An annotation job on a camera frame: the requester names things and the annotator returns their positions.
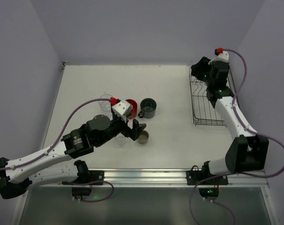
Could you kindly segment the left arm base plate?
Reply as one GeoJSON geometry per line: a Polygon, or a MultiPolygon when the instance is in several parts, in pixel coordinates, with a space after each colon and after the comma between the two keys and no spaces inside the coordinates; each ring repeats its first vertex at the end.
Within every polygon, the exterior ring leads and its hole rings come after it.
{"type": "Polygon", "coordinates": [[[105,172],[103,170],[88,170],[86,172],[79,172],[78,177],[72,181],[75,184],[85,184],[94,182],[95,185],[102,185],[102,181],[105,177],[105,172]]]}

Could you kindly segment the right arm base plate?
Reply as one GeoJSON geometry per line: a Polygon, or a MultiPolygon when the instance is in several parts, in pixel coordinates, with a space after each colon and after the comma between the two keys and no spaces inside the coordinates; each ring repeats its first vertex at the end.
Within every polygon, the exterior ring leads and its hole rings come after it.
{"type": "MultiPolygon", "coordinates": [[[[213,177],[212,174],[209,173],[207,166],[202,166],[200,169],[198,166],[194,165],[191,169],[186,171],[186,180],[187,184],[192,186],[201,180],[205,180],[213,177]]],[[[228,185],[227,177],[218,177],[211,180],[206,180],[201,185],[228,185]]]]}

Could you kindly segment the dark teal mug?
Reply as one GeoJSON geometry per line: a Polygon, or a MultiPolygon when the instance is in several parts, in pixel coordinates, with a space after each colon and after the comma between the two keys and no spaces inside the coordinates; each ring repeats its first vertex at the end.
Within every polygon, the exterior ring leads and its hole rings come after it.
{"type": "Polygon", "coordinates": [[[140,103],[139,118],[151,119],[155,116],[157,103],[152,98],[145,98],[140,103]]]}

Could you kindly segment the clear faceted glass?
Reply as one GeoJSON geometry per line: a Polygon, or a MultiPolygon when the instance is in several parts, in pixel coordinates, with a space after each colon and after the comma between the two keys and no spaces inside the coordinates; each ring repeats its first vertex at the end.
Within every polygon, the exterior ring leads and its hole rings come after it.
{"type": "MultiPolygon", "coordinates": [[[[111,99],[111,98],[112,98],[112,95],[110,95],[110,94],[104,94],[104,95],[102,95],[100,98],[103,98],[103,99],[111,99]]],[[[105,115],[111,115],[111,114],[112,114],[110,101],[99,101],[98,103],[99,103],[99,106],[100,106],[101,111],[102,111],[105,115]]]]}

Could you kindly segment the red mug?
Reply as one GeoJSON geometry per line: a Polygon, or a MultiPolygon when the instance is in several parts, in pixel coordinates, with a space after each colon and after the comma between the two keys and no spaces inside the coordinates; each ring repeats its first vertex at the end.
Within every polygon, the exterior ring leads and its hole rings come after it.
{"type": "Polygon", "coordinates": [[[127,99],[126,101],[133,107],[127,118],[129,120],[134,119],[137,116],[137,109],[138,109],[137,102],[134,101],[133,99],[127,99]]]}

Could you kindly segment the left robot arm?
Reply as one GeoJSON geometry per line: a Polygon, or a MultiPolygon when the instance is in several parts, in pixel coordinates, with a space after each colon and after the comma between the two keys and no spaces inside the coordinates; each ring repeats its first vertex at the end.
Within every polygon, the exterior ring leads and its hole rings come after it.
{"type": "Polygon", "coordinates": [[[0,158],[0,195],[12,199],[44,184],[58,183],[88,185],[94,182],[87,164],[79,157],[88,155],[117,135],[137,140],[146,124],[115,117],[97,115],[78,129],[64,135],[53,147],[28,156],[9,160],[0,158]]]}

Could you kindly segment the olive green mug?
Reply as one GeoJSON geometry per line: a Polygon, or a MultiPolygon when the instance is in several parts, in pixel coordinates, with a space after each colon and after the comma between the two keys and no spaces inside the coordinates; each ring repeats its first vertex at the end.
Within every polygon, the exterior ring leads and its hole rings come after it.
{"type": "Polygon", "coordinates": [[[137,141],[139,144],[146,144],[148,140],[149,140],[149,133],[146,130],[143,130],[138,136],[137,141]]]}

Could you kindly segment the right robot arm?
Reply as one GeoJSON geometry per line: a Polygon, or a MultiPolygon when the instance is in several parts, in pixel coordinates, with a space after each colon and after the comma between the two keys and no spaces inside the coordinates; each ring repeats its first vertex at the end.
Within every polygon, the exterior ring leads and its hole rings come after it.
{"type": "Polygon", "coordinates": [[[212,107],[223,118],[232,137],[224,158],[204,162],[202,168],[191,169],[191,177],[200,181],[218,174],[262,170],[265,166],[269,140],[251,133],[251,126],[233,102],[234,93],[227,86],[230,66],[226,60],[202,57],[191,66],[191,75],[206,84],[206,96],[212,107]]]}

